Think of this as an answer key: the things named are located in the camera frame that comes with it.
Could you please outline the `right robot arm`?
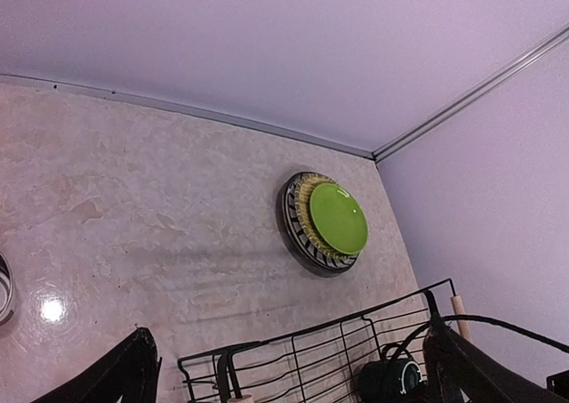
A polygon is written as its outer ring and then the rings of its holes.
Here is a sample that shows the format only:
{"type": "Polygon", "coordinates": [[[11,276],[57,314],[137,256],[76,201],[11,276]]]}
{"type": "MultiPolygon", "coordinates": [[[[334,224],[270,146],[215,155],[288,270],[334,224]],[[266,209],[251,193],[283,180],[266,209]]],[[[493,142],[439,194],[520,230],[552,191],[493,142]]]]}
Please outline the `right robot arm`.
{"type": "Polygon", "coordinates": [[[424,341],[429,375],[451,384],[474,402],[566,402],[550,389],[562,378],[568,387],[568,344],[484,316],[434,317],[424,341]],[[490,329],[496,343],[470,341],[448,321],[490,329]]]}

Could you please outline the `woven bamboo plate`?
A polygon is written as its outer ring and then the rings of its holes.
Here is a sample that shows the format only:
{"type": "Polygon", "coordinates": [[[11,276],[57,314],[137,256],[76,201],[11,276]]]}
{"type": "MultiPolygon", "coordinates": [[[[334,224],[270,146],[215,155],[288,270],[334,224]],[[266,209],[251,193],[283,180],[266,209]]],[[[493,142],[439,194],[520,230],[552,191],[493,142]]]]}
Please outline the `woven bamboo plate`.
{"type": "Polygon", "coordinates": [[[294,189],[294,205],[297,218],[308,241],[322,255],[322,258],[326,258],[325,262],[327,265],[335,265],[337,268],[348,266],[356,260],[357,256],[341,254],[333,249],[320,236],[311,218],[309,209],[310,196],[316,186],[323,183],[335,184],[335,181],[320,173],[303,173],[301,175],[294,189]]]}

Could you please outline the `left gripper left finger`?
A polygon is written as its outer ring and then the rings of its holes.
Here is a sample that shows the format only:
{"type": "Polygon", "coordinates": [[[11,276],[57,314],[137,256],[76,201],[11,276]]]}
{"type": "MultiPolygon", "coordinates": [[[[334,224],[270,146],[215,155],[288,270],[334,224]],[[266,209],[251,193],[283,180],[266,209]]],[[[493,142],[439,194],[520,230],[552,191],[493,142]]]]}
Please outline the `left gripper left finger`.
{"type": "Polygon", "coordinates": [[[150,330],[138,327],[80,375],[38,402],[155,402],[159,357],[150,330]]]}

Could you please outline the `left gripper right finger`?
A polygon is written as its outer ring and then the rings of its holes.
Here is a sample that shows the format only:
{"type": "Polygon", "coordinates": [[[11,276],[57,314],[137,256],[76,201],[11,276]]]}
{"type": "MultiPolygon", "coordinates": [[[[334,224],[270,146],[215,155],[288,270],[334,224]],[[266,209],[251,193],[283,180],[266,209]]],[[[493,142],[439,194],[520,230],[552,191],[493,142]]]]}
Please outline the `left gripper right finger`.
{"type": "Polygon", "coordinates": [[[434,315],[423,341],[428,402],[566,402],[507,369],[434,315]]]}

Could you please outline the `white brown banded cup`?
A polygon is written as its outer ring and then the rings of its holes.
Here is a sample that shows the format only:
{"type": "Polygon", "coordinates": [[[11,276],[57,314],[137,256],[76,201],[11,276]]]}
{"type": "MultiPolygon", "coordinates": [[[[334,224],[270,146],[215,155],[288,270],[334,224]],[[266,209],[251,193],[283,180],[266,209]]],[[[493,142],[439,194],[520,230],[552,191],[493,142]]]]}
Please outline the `white brown banded cup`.
{"type": "Polygon", "coordinates": [[[10,264],[3,254],[0,255],[1,312],[0,324],[3,326],[14,315],[16,289],[10,264]]]}

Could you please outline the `green plastic plate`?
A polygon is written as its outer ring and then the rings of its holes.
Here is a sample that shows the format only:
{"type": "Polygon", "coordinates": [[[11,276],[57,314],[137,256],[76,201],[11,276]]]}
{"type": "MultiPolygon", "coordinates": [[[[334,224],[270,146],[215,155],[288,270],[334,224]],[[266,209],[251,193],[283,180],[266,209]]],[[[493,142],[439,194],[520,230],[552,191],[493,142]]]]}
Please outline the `green plastic plate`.
{"type": "Polygon", "coordinates": [[[342,186],[317,185],[310,194],[309,211],[317,232],[335,251],[355,255],[365,248],[369,234],[365,213],[342,186]]]}

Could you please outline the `dark teal mug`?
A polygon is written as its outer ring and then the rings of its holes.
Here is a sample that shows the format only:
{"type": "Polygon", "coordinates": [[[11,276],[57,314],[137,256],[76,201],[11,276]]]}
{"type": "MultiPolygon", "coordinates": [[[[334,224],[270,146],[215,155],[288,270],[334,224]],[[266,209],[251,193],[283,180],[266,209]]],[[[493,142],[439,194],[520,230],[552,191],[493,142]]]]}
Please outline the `dark teal mug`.
{"type": "Polygon", "coordinates": [[[379,360],[362,366],[355,381],[363,402],[397,402],[423,382],[419,364],[400,343],[389,343],[379,360]]]}

